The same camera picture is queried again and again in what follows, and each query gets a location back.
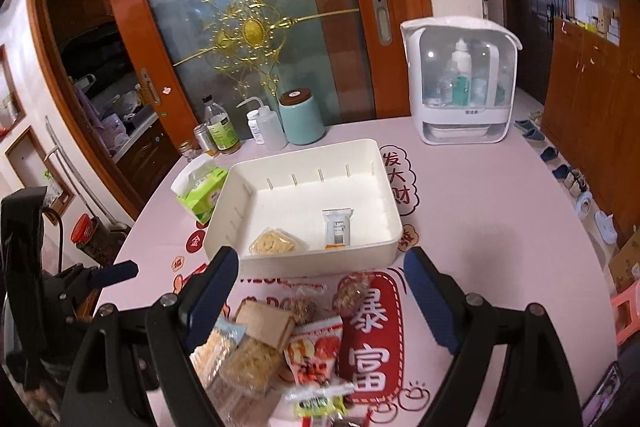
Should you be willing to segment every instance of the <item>table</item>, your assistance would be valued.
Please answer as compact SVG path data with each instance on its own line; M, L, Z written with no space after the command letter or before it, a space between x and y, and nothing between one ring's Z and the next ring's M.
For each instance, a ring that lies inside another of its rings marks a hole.
M479 293L494 306L521 310L530 302L542 303L567 353L580 402L585 402L616 360L614 321L587 233L538 154L514 130L498 144L428 146L410 118L334 126L312 146L361 138L375 139L380 146L404 224L400 249L420 244L436 267L452 275L466 293ZM288 145L283 152L300 148ZM274 153L250 140L239 152L220 155L218 164L230 168L270 154ZM169 189L184 165L184 159L178 161L162 181L120 251L118 261L138 263L138 277L104 289L101 303L112 302L119 309L150 305L207 262L201 248L204 230L196 227ZM372 406L374 421L392 427L417 424L451 361L447 350L435 344L404 286L399 254L391 267L376 272L374 286L382 297L371 296L370 313L355 325L345 323L346 334L350 327L350 335L359 335L361 344L356 347L364 345L367 333L384 344L367 344L378 353L373 366L378 371L370 365L358 368L357 350L352 356L355 367L340 370L369 370L358 374L362 388L369 390L359 396L363 401L378 399ZM338 280L305 281L335 289ZM226 312L233 314L246 296L269 297L279 304L281 283L236 282ZM376 315L380 308L386 320ZM469 425L484 425L503 360L504 348L497 347ZM340 363L344 368L342 356ZM150 401L159 425L171 426L161 394L151 394ZM282 416L279 411L274 413L277 418ZM273 425L299 423L282 420Z

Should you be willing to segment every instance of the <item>pink plastic stool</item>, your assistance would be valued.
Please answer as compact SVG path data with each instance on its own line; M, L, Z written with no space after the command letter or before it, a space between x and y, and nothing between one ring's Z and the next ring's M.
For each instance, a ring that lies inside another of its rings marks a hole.
M640 331L640 310L638 309L638 282L634 282L628 289L611 299L611 306L618 313L623 313L620 306L629 303L629 324L620 331L616 332L616 342L618 345L623 344L632 334Z

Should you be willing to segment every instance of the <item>red snack package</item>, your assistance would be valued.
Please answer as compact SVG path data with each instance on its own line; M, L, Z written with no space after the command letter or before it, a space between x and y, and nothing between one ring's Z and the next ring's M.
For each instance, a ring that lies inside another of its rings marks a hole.
M284 352L297 385L329 382L342 343L342 319L332 317L293 330Z
M372 276L368 273L352 273L346 277L334 295L334 312L344 319L353 317L367 297L371 280Z

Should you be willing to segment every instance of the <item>mint green canister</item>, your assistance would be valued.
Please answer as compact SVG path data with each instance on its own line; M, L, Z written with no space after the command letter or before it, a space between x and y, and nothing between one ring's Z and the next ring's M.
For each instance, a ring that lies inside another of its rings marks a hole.
M324 136L324 124L316 99L307 87L298 87L280 95L280 117L287 140L307 145Z

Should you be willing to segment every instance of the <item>white plastic tray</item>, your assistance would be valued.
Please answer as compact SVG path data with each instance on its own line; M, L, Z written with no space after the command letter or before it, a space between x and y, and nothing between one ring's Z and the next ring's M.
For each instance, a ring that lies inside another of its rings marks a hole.
M351 244L324 249L322 211L352 208ZM303 250L252 255L264 229L282 229ZM240 277L312 277L386 267L396 258L402 223L375 140L364 139L259 158L229 171L204 249L223 245L240 259Z

